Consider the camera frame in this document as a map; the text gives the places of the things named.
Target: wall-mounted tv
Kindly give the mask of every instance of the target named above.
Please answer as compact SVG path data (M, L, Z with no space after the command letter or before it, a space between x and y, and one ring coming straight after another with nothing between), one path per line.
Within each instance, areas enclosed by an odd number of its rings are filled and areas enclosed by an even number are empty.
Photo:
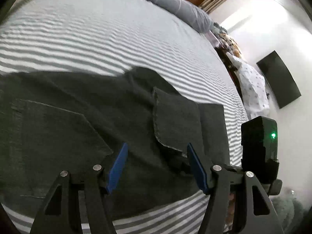
M257 63L275 98L279 108L283 108L301 96L301 93L285 63L273 51Z

